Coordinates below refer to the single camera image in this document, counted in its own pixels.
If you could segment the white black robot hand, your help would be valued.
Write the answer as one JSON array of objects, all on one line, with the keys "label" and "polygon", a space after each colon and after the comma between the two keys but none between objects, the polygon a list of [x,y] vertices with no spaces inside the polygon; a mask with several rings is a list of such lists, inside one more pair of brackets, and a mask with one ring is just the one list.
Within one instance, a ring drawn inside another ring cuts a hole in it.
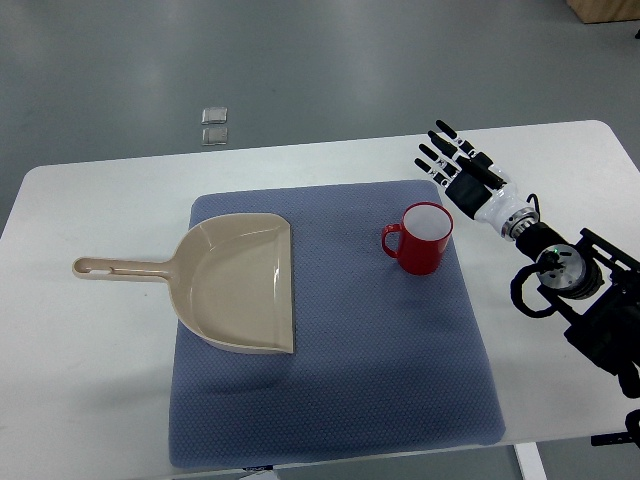
[{"label": "white black robot hand", "polygon": [[436,127],[419,145],[422,155],[414,163],[463,214],[509,241],[539,221],[536,203],[522,200],[516,184],[486,153],[444,121]]}]

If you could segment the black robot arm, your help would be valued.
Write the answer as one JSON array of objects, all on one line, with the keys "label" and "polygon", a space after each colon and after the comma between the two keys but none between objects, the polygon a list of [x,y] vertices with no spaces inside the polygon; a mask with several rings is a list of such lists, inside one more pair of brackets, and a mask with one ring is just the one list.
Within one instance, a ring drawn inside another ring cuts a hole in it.
[{"label": "black robot arm", "polygon": [[616,377],[622,393],[639,397],[639,261],[584,228],[571,244],[540,220],[535,194],[508,230],[532,262],[510,283],[513,305],[542,319],[560,314],[564,336],[591,363]]}]

